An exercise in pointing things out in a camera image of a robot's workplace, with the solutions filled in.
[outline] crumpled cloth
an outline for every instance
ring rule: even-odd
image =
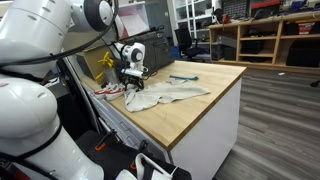
[[[174,100],[182,100],[207,93],[210,93],[208,89],[191,81],[173,79],[150,85],[138,92],[135,89],[129,89],[124,95],[126,109],[130,112],[136,112],[151,108],[158,103],[171,103]]]

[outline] gray cloth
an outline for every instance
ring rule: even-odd
[[[171,103],[174,100],[207,93],[210,93],[208,89],[199,87],[191,81],[170,80],[150,85],[139,92],[129,89],[124,94],[127,110],[135,112],[148,109],[158,103]]]

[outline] cable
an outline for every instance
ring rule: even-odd
[[[115,8],[114,8],[114,13],[112,16],[112,20],[110,25],[107,27],[107,29],[105,31],[103,31],[99,36],[95,37],[94,39],[92,39],[91,41],[78,46],[76,48],[73,48],[71,50],[65,51],[65,52],[61,52],[58,54],[50,54],[50,56],[45,56],[45,57],[39,57],[39,58],[32,58],[32,59],[25,59],[25,60],[19,60],[16,62],[5,62],[5,63],[0,63],[0,68],[5,67],[5,66],[11,66],[11,65],[31,65],[31,64],[40,64],[40,63],[46,63],[49,61],[53,61],[56,59],[62,59],[65,58],[67,56],[73,55],[77,52],[81,52],[84,49],[86,49],[87,47],[89,47],[90,45],[92,45],[94,42],[96,42],[97,40],[101,39],[112,27],[112,24],[115,22],[115,19],[117,17],[118,14],[118,9],[119,9],[119,2],[118,0],[114,0],[115,2]]]

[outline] cabinet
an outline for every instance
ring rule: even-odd
[[[310,12],[225,25],[212,25],[210,26],[211,43],[216,42],[218,40],[218,36],[222,33],[235,34],[237,38],[236,59],[226,60],[222,58],[219,61],[213,61],[213,63],[320,74],[319,67],[311,68],[286,65],[289,49],[296,39],[320,40],[320,34],[286,35],[284,33],[284,26],[288,21],[312,19],[314,18],[313,16],[313,12]],[[273,33],[261,37],[246,37],[245,34],[247,34],[251,29],[260,32],[264,31]],[[257,54],[242,52],[241,49],[243,44],[249,41],[262,41],[264,43],[264,48]]]
[[[217,0],[175,0],[174,8],[174,29],[188,27],[190,35],[199,39],[198,46],[207,51],[198,57],[210,57],[210,38],[208,26],[212,23],[212,7],[220,8]]]

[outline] robotic manipulator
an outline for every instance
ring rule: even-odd
[[[16,162],[31,177],[38,173],[50,179],[104,177],[103,169],[62,127],[54,95],[38,83],[10,74],[44,78],[57,59],[71,56],[62,49],[68,32],[105,32],[103,38],[111,43],[117,39],[110,28],[115,22],[122,36],[118,2],[114,5],[104,0],[14,0],[0,22],[0,158]],[[142,44],[114,43],[110,49],[116,58],[130,62],[123,73],[141,78]]]

